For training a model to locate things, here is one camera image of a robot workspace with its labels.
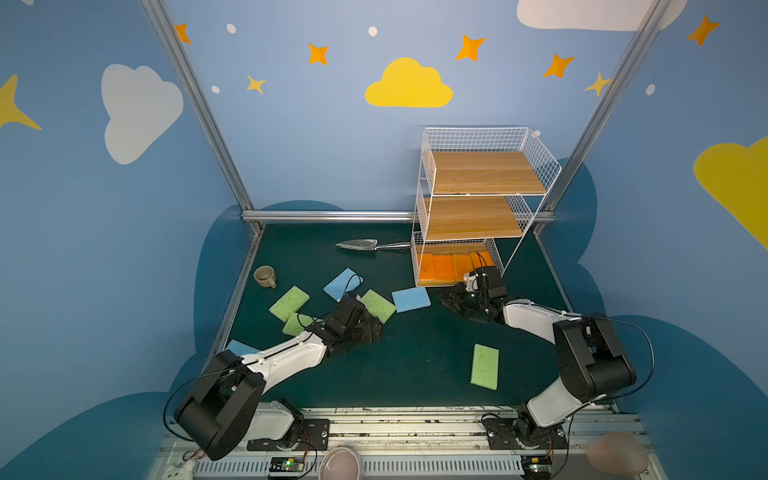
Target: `dark green table surface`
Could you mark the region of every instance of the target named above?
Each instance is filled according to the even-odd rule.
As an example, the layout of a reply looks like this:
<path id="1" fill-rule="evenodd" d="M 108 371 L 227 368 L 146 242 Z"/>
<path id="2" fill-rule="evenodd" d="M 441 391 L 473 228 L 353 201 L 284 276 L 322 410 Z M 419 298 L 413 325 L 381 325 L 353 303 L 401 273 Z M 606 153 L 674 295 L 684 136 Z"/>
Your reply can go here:
<path id="1" fill-rule="evenodd" d="M 268 309 L 296 285 L 310 295 L 299 310 L 322 316 L 336 302 L 323 287 L 349 267 L 364 279 L 357 292 L 373 289 L 388 300 L 395 290 L 414 286 L 410 251 L 354 252 L 335 243 L 376 238 L 390 243 L 410 238 L 402 224 L 267 225 L 253 269 L 271 265 L 277 288 L 259 286 L 253 271 L 230 334 L 258 349 L 288 340 L 283 323 Z M 502 257 L 516 240 L 500 240 Z M 532 235 L 523 241 L 505 275 L 508 292 L 554 308 L 565 308 L 558 288 Z M 436 298 L 432 306 L 395 313 L 384 325 L 380 343 L 350 351 L 290 377 L 265 394 L 295 406 L 516 406 L 557 378 L 554 347 L 521 330 L 462 319 Z M 498 389 L 469 383 L 474 345 L 499 349 Z"/>

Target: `wire basket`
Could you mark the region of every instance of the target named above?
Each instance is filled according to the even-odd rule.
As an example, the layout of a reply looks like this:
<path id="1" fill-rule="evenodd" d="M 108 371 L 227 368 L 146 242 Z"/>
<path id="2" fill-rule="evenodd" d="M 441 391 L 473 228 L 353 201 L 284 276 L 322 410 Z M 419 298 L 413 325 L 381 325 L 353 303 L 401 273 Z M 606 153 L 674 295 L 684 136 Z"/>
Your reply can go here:
<path id="1" fill-rule="evenodd" d="M 427 127 L 422 136 L 422 163 L 430 192 L 435 191 L 437 167 L 432 152 L 436 151 L 521 151 L 547 192 L 561 170 L 557 159 L 528 127 Z"/>
<path id="2" fill-rule="evenodd" d="M 421 235 L 424 238 L 429 238 L 429 221 L 430 221 L 430 212 L 432 210 L 432 197 L 425 197 L 424 196 L 424 189 L 422 189 L 421 184 L 419 183 L 418 187 L 416 188 L 416 220 L 419 223 L 419 229 L 421 230 Z M 525 232 L 528 231 L 528 228 L 531 226 L 531 221 L 534 217 L 534 212 L 531 210 L 530 206 L 528 205 L 528 202 L 525 200 L 525 196 L 521 194 L 515 194 L 515 195 L 505 195 L 505 199 L 507 200 L 507 205 L 509 205 L 510 210 L 515 215 L 515 219 L 517 220 L 518 225 L 520 226 L 520 234 L 519 235 L 511 235 L 511 237 L 522 237 L 525 235 Z M 457 237 L 456 240 L 460 240 L 463 242 L 469 241 L 469 239 Z"/>
<path id="3" fill-rule="evenodd" d="M 494 239 L 477 238 L 472 240 L 447 240 L 442 242 L 425 242 L 422 237 L 422 232 L 415 230 L 411 234 L 411 261 L 413 262 L 413 281 L 415 285 L 421 286 L 419 285 L 419 278 L 421 274 L 420 259 L 423 259 L 425 248 L 433 247 L 433 246 L 463 247 L 472 243 L 482 243 L 485 246 L 485 249 L 488 251 L 488 254 L 491 257 L 491 260 L 493 261 L 493 265 L 498 269 L 501 275 L 504 275 L 505 265 L 502 262 L 501 255 L 499 255 L 498 253 L 498 248 L 496 247 L 496 241 Z M 447 285 L 454 285 L 457 282 L 458 281 L 456 280 L 450 283 L 446 282 L 446 283 L 441 283 L 439 285 L 426 285 L 426 286 L 447 286 Z"/>

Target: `wooden shelf board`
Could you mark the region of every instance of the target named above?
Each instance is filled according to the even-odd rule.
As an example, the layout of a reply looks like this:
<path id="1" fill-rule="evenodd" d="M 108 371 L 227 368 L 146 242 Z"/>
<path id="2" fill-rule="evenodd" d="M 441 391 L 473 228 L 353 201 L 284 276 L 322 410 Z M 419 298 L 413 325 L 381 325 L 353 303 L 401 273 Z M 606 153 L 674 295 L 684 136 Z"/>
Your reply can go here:
<path id="1" fill-rule="evenodd" d="M 431 281 L 419 280 L 419 285 L 417 286 L 454 286 L 457 283 L 458 282 L 446 283 L 446 282 L 437 282 L 437 281 L 431 282 Z"/>
<path id="2" fill-rule="evenodd" d="M 546 193 L 522 152 L 433 152 L 435 195 Z"/>
<path id="3" fill-rule="evenodd" d="M 427 243 L 424 245 L 424 253 L 435 255 L 451 255 L 452 253 L 483 252 L 488 248 L 484 243 Z M 422 246 L 416 245 L 416 254 L 422 254 Z"/>
<path id="4" fill-rule="evenodd" d="M 433 197 L 425 240 L 509 238 L 522 234 L 504 197 Z"/>

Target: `sponge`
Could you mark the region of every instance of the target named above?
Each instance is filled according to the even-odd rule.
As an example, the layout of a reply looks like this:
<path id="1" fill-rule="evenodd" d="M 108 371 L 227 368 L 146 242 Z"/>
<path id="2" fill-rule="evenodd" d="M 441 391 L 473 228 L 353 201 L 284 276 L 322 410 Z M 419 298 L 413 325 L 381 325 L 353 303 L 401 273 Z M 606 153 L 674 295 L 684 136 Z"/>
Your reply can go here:
<path id="1" fill-rule="evenodd" d="M 434 283 L 437 280 L 435 276 L 435 260 L 432 258 L 431 253 L 425 253 L 424 256 L 419 255 L 421 260 L 421 270 L 419 270 L 419 283 Z"/>
<path id="2" fill-rule="evenodd" d="M 381 323 L 386 323 L 389 317 L 397 310 L 397 307 L 373 290 L 368 290 L 360 301 L 366 306 L 371 315 L 379 317 Z"/>
<path id="3" fill-rule="evenodd" d="M 274 305 L 270 307 L 270 313 L 286 322 L 291 313 L 296 312 L 301 306 L 310 299 L 310 296 L 301 291 L 298 286 L 290 287 L 285 295 L 280 297 Z"/>
<path id="4" fill-rule="evenodd" d="M 427 289 L 423 286 L 392 292 L 392 299 L 395 300 L 397 313 L 432 305 L 432 302 L 429 301 Z"/>
<path id="5" fill-rule="evenodd" d="M 435 278 L 437 283 L 454 283 L 456 272 L 453 270 L 453 259 L 450 255 L 433 255 L 435 261 Z"/>
<path id="6" fill-rule="evenodd" d="M 362 283 L 362 277 L 350 269 L 345 269 L 331 283 L 325 285 L 323 291 L 335 301 L 340 301 L 344 293 L 354 290 Z"/>
<path id="7" fill-rule="evenodd" d="M 471 252 L 469 256 L 472 258 L 472 266 L 474 268 L 480 268 L 481 266 L 493 266 L 491 254 L 488 253 L 487 250 Z"/>
<path id="8" fill-rule="evenodd" d="M 304 331 L 305 326 L 309 326 L 315 320 L 317 319 L 303 313 L 291 313 L 283 327 L 283 333 L 290 336 L 299 335 Z"/>
<path id="9" fill-rule="evenodd" d="M 230 340 L 225 350 L 229 350 L 237 356 L 248 355 L 251 353 L 261 353 L 261 350 L 254 349 L 252 346 L 238 342 L 237 340 Z"/>
<path id="10" fill-rule="evenodd" d="M 451 255 L 451 258 L 453 261 L 453 271 L 456 274 L 456 281 L 463 282 L 464 274 L 474 270 L 472 267 L 472 259 L 469 258 L 469 255 L 462 253 L 454 253 Z"/>
<path id="11" fill-rule="evenodd" d="M 498 386 L 498 350 L 489 346 L 475 344 L 475 356 L 472 358 L 472 378 L 470 383 L 496 390 Z"/>

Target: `beige mug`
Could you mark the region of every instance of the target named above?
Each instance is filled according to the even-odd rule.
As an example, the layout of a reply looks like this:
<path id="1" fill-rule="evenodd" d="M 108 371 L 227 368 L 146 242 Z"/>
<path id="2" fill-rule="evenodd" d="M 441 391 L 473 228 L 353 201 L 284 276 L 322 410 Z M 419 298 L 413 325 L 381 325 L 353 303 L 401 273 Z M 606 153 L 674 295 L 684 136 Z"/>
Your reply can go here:
<path id="1" fill-rule="evenodd" d="M 277 277 L 275 276 L 275 269 L 269 265 L 260 266 L 253 271 L 253 278 L 256 282 L 264 287 L 271 286 L 277 288 Z"/>

